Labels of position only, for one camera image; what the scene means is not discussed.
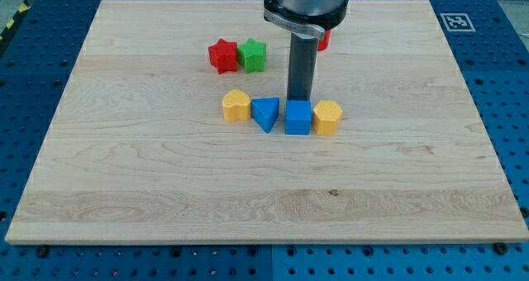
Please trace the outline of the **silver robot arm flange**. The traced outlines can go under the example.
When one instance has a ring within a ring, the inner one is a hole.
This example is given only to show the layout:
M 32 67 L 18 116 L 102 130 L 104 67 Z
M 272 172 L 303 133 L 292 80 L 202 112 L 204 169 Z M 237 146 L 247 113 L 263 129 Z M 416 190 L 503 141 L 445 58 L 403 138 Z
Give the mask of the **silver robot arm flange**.
M 345 18 L 349 0 L 264 0 L 264 19 L 302 38 L 321 40 Z

